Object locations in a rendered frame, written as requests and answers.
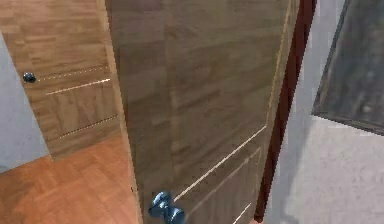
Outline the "brown wooden room door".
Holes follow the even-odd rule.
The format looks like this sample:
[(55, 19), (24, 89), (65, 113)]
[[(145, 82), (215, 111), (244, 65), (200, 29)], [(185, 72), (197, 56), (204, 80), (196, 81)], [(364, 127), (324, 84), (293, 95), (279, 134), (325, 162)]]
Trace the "brown wooden room door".
[(103, 3), (0, 0), (0, 33), (54, 160), (119, 132)]
[(300, 0), (106, 0), (140, 224), (249, 224)]

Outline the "blue round door knob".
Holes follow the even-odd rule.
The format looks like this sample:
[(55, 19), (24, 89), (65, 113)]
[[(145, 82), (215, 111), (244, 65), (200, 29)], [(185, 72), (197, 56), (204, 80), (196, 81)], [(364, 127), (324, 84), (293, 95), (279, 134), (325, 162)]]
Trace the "blue round door knob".
[(173, 205), (170, 192), (159, 192), (148, 208), (151, 217), (162, 218), (165, 224), (185, 224), (185, 212)]

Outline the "dark framed wall picture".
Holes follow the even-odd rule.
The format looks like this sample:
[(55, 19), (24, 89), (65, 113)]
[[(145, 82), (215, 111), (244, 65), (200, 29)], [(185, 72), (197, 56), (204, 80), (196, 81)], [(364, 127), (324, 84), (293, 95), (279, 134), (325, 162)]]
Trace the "dark framed wall picture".
[(384, 0), (345, 0), (312, 114), (384, 136)]

